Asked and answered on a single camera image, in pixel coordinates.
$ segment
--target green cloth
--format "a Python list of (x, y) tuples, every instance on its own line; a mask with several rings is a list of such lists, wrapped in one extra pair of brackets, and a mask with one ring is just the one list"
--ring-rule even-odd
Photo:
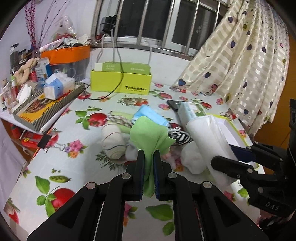
[(159, 150), (161, 155), (168, 153), (175, 140), (168, 137), (168, 129), (165, 126), (156, 124), (146, 116), (141, 116), (136, 120), (131, 128), (130, 138), (138, 150), (144, 150), (145, 176), (143, 193), (148, 197), (152, 197), (154, 194), (153, 154), (155, 150)]
[[(128, 114), (128, 113), (124, 113), (124, 112), (119, 112), (119, 111), (112, 111), (111, 113), (112, 115), (120, 115), (120, 116), (123, 116), (129, 120), (131, 120), (133, 118), (133, 115), (131, 114)], [(120, 125), (120, 124), (116, 124), (119, 129), (121, 130), (122, 133), (127, 133), (129, 134), (131, 129), (129, 127), (126, 127), (124, 125)]]

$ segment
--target mobile phone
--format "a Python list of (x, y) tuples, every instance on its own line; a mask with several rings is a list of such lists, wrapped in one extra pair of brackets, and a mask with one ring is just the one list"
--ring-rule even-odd
[(168, 100), (167, 104), (172, 108), (173, 111), (177, 112), (180, 107), (181, 102), (184, 102), (184, 101)]

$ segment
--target black cable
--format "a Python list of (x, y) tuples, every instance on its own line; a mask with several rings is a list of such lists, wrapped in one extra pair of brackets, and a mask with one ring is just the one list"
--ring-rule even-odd
[(117, 50), (117, 53), (118, 53), (118, 57), (119, 57), (119, 62), (120, 62), (120, 70), (121, 70), (121, 80), (120, 82), (118, 83), (118, 85), (115, 87), (114, 90), (112, 90), (112, 92), (110, 92), (108, 95), (104, 96), (103, 98), (98, 98), (98, 99), (92, 99), (92, 98), (89, 98), (90, 100), (103, 100), (105, 98), (107, 98), (109, 95), (111, 95), (117, 88), (118, 86), (121, 84), (122, 80), (123, 80), (123, 77), (124, 77), (124, 72), (123, 72), (123, 67), (122, 67), (122, 61), (121, 61), (121, 56), (120, 56), (120, 53), (119, 53), (119, 50), (118, 50), (118, 46), (117, 46), (117, 40), (115, 40), (114, 42), (114, 45), (115, 45), (115, 48)]

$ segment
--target floral tablecloth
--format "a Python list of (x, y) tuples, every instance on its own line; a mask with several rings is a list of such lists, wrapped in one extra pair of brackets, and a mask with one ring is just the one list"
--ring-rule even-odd
[[(120, 173), (125, 172), (129, 162), (109, 160), (101, 147), (101, 129), (104, 119), (112, 111), (134, 114), (142, 104), (149, 105), (170, 123), (178, 124), (174, 111), (166, 104), (168, 99), (198, 102), (207, 112), (228, 117), (248, 145), (251, 145), (235, 115), (227, 104), (213, 91), (191, 93), (175, 87), (151, 84), (148, 96), (114, 93), (100, 101), (86, 99), (98, 98), (106, 93), (88, 90), (87, 96), (80, 95), (51, 130), (52, 139), (46, 150), (40, 150), (31, 161), (28, 169), (14, 187), (5, 211), (29, 234), (48, 216), (53, 214), (70, 197), (88, 182), (106, 183)], [(213, 182), (207, 171), (193, 175), (180, 161), (180, 147), (172, 148), (175, 172), (189, 181), (201, 183)], [(257, 170), (263, 173), (261, 166)], [(233, 201), (254, 222), (259, 210), (248, 204), (247, 191), (236, 181), (224, 194)], [(123, 240), (175, 240), (173, 210), (171, 202), (159, 202), (155, 196), (143, 197), (140, 202), (127, 202), (124, 213)]]

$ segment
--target striped tray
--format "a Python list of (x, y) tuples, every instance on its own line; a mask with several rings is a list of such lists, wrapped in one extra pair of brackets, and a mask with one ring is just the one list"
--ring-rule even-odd
[[(30, 128), (31, 130), (34, 130), (36, 132), (39, 132), (40, 129), (57, 113), (59, 112), (65, 105), (70, 103), (73, 99), (75, 99), (84, 88), (83, 83), (75, 82), (76, 88), (71, 91), (68, 95), (65, 97), (61, 97), (58, 102), (52, 104), (50, 107), (44, 106), (43, 108), (40, 107), (40, 110), (42, 110), (42, 114), (40, 117), (35, 118), (34, 120), (29, 118), (24, 118), (24, 115), (28, 113), (29, 106), (32, 108), (32, 101), (36, 99), (35, 101), (39, 101), (38, 97), (43, 94), (43, 90), (37, 92), (36, 94), (32, 95), (30, 98), (28, 98), (24, 103), (22, 103), (14, 112), (13, 116), (16, 121), (22, 123), (26, 127)], [(49, 99), (43, 98), (42, 102), (44, 105), (52, 102)]]

